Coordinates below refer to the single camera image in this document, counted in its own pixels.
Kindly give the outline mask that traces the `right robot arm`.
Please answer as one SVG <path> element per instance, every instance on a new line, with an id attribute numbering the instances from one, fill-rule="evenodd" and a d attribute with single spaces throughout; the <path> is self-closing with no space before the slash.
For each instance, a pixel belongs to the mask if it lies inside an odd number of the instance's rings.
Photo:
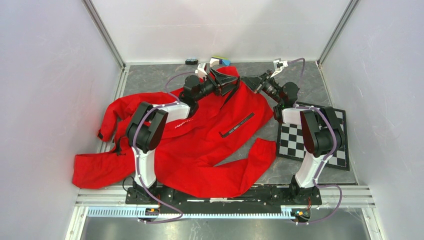
<path id="1" fill-rule="evenodd" d="M 277 103 L 273 117 L 278 123 L 301 126 L 306 153 L 289 184 L 288 197 L 293 203 L 302 204 L 309 196 L 318 194 L 317 181 L 323 167 L 344 145 L 344 132 L 335 110 L 330 106 L 298 105 L 299 87 L 290 81 L 280 86 L 269 70 L 261 75 L 243 76 L 241 80 L 255 94 L 265 92 Z"/>

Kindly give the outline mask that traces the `red jacket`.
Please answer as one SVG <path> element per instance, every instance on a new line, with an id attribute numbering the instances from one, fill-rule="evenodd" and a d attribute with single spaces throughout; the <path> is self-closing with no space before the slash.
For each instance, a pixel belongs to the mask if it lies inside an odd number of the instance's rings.
<path id="1" fill-rule="evenodd" d="M 98 137 L 114 139 L 112 150 L 77 154 L 71 182 L 81 189 L 100 189 L 124 180 L 136 169 L 126 129 L 142 102 L 167 104 L 180 90 L 146 92 L 118 98 L 106 109 Z M 257 138 L 244 159 L 224 163 L 271 118 L 261 94 L 244 83 L 230 98 L 211 94 L 199 101 L 193 117 L 166 124 L 154 153 L 157 180 L 197 198 L 233 198 L 244 194 L 271 166 L 276 143 Z"/>

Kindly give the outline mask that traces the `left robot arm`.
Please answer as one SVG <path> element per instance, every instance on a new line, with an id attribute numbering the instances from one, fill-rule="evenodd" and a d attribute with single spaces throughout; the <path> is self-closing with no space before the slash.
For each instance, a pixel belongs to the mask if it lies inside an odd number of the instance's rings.
<path id="1" fill-rule="evenodd" d="M 150 104 L 141 102 L 126 129 L 126 136 L 134 155 L 135 175 L 133 189 L 145 204 L 157 198 L 155 174 L 155 149 L 161 142 L 169 122 L 191 118 L 199 108 L 199 100 L 215 94 L 232 95 L 240 86 L 240 77 L 210 69 L 188 74 L 181 93 L 174 102 Z"/>

